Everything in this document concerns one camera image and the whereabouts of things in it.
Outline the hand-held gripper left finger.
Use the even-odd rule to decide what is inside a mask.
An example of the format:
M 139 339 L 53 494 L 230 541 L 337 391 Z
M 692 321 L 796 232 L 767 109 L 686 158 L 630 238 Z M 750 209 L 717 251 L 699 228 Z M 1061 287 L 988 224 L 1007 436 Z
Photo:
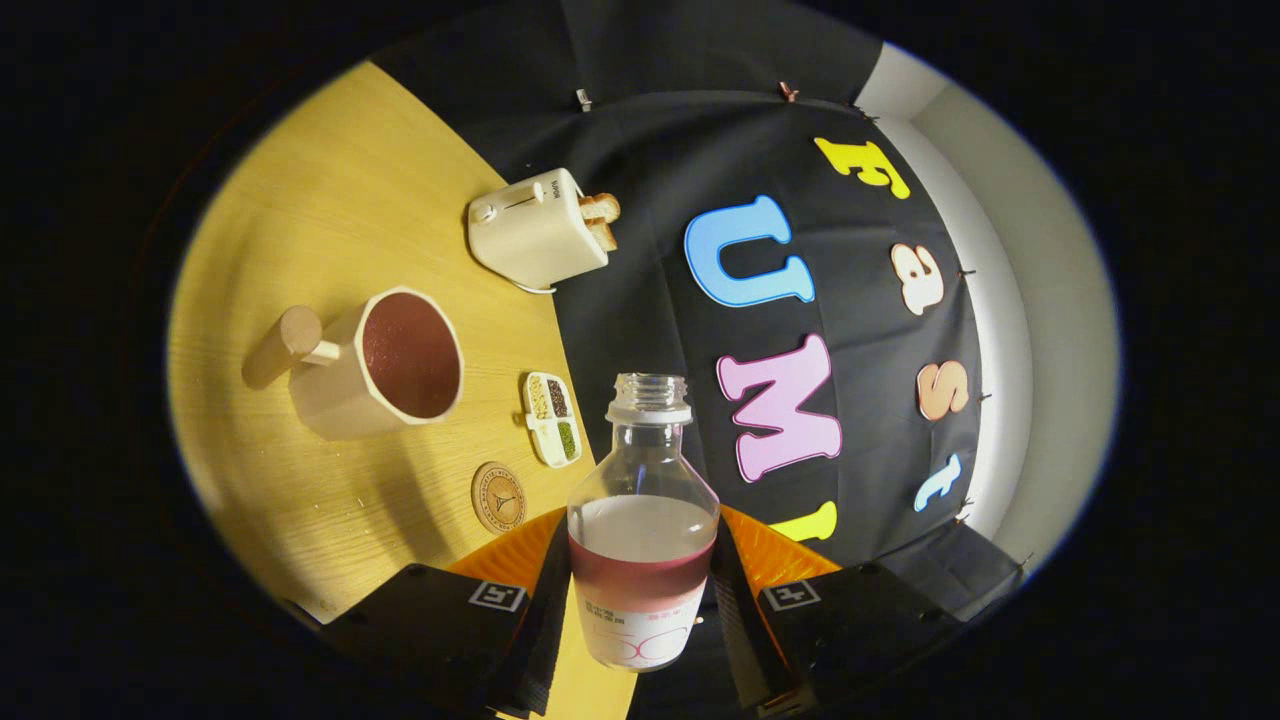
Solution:
M 568 583 L 567 514 L 556 509 L 448 568 L 403 566 L 317 632 L 452 717 L 526 719 L 548 708 Z

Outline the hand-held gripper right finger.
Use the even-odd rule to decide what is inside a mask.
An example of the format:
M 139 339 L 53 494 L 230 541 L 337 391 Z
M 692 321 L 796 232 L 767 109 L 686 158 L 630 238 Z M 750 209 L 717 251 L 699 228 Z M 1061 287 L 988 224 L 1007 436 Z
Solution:
M 739 703 L 754 719 L 865 700 L 963 626 L 887 568 L 842 568 L 726 506 L 710 579 Z

